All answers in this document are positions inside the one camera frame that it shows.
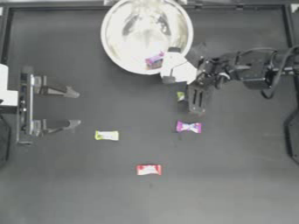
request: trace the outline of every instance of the white bracket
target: white bracket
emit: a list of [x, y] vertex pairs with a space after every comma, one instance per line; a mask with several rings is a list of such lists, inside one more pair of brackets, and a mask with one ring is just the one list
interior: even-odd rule
[[0, 107], [17, 107], [17, 95], [17, 91], [8, 90], [8, 66], [0, 64]]
[[291, 3], [291, 12], [295, 13], [298, 12], [299, 9], [299, 3]]

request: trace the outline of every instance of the black cable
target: black cable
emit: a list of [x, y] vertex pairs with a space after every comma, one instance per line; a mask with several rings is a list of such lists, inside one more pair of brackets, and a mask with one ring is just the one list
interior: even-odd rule
[[278, 86], [278, 83], [280, 81], [280, 77], [282, 77], [282, 74], [283, 74], [283, 71], [284, 71], [284, 68], [286, 68], [286, 62], [287, 62], [290, 56], [292, 55], [294, 50], [298, 47], [299, 47], [299, 45], [295, 45], [294, 47], [291, 47], [284, 54], [280, 67], [279, 67], [279, 70], [278, 70], [275, 78], [274, 78], [272, 86], [271, 86], [271, 89], [270, 89], [270, 94], [267, 94], [266, 90], [262, 90], [262, 92], [260, 92], [260, 94], [264, 96], [266, 99], [271, 99], [275, 95], [276, 86]]
[[251, 52], [264, 52], [264, 51], [276, 52], [276, 49], [271, 48], [271, 47], [255, 47], [255, 48], [251, 48], [251, 49], [245, 50], [244, 52], [241, 52], [239, 56], [243, 56], [244, 54], [251, 53]]

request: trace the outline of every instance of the black frame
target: black frame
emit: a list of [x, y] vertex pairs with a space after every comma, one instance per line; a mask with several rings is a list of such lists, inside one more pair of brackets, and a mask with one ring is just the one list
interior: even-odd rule
[[[8, 3], [3, 6], [3, 23], [0, 31], [0, 63], [7, 64], [8, 61], [8, 49], [9, 49], [9, 35], [11, 25], [13, 22], [15, 11], [107, 11], [111, 6], [103, 5], [103, 1], [99, 2], [68, 2], [68, 3]], [[280, 10], [283, 15], [284, 23], [284, 36], [288, 47], [292, 47], [295, 43], [295, 27], [292, 20], [291, 4], [290, 3], [275, 3], [275, 4], [249, 4], [249, 3], [229, 3], [229, 4], [215, 4], [215, 3], [200, 3], [199, 1], [191, 1], [188, 5], [183, 6], [184, 9], [196, 9], [197, 11], [216, 11], [216, 10], [236, 10], [236, 11], [267, 11]], [[296, 92], [296, 111], [292, 113], [298, 114], [299, 111], [299, 77], [294, 77], [294, 85]], [[288, 140], [288, 121], [284, 124], [286, 131], [286, 148], [291, 151], [290, 140]]]

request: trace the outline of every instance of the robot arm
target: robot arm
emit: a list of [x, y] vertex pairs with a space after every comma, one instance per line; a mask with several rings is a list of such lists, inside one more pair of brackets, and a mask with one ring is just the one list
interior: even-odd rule
[[195, 66], [181, 56], [180, 49], [171, 48], [163, 58], [163, 82], [187, 82], [189, 111], [199, 115], [205, 112], [212, 89], [228, 81], [241, 81], [247, 88], [260, 90], [270, 99], [280, 77], [299, 74], [298, 49], [299, 46], [283, 51], [253, 48], [217, 58], [200, 56]]

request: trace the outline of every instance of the black table surface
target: black table surface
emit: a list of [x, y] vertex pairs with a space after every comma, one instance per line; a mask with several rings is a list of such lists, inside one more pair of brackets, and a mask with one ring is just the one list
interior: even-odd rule
[[[13, 14], [9, 86], [25, 65], [73, 86], [79, 99], [36, 96], [35, 118], [81, 125], [31, 148], [12, 147], [0, 171], [0, 223], [296, 223], [299, 167], [283, 132], [296, 108], [294, 80], [282, 79], [271, 101], [231, 82], [213, 92], [207, 115], [189, 115], [176, 102], [184, 85], [133, 75], [109, 60], [104, 15]], [[189, 15], [193, 45], [205, 42], [211, 54], [286, 47], [279, 10]], [[201, 122], [201, 133], [175, 133], [177, 120]], [[117, 130], [119, 142], [96, 141], [95, 130]], [[163, 176], [136, 176], [139, 164], [163, 165]]]

